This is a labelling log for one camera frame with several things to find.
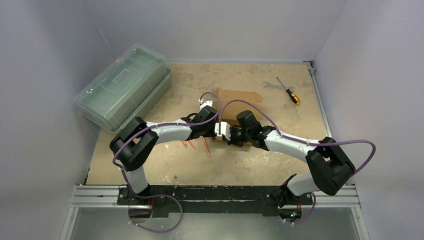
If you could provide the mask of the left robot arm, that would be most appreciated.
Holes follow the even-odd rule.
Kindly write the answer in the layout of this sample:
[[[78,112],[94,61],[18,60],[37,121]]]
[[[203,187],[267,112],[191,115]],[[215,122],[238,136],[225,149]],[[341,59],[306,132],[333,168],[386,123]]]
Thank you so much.
[[[120,161],[124,179],[131,188],[129,197],[138,205],[149,199],[149,183],[144,164],[153,148],[162,143],[191,141],[200,137],[214,137],[217,110],[207,105],[198,113],[191,113],[171,122],[147,122],[135,117],[109,143],[113,163]]]

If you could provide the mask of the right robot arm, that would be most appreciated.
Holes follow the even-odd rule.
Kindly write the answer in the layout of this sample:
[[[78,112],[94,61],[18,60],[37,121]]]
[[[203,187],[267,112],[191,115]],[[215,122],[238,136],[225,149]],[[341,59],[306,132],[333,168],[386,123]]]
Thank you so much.
[[[334,196],[354,175],[356,168],[346,153],[331,137],[308,140],[284,135],[274,126],[262,126],[250,110],[236,116],[235,126],[227,123],[221,127],[223,140],[228,145],[253,147],[277,152],[301,160],[309,171],[291,175],[280,186],[280,205],[292,204],[304,194],[321,191]]]

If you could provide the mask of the brown cardboard box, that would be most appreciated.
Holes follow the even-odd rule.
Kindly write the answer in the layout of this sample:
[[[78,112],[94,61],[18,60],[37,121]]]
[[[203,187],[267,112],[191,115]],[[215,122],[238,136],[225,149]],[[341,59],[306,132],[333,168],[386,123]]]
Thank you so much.
[[[240,126],[247,129],[248,142],[244,146],[252,147],[255,143],[251,139],[262,128],[260,121],[263,116],[260,111],[263,110],[261,106],[264,100],[263,96],[254,91],[215,89],[212,92],[216,94],[212,98],[214,100],[213,108],[219,112],[215,123],[227,122],[231,126]],[[227,141],[222,138],[216,138],[215,123],[212,128],[213,139],[227,144]]]

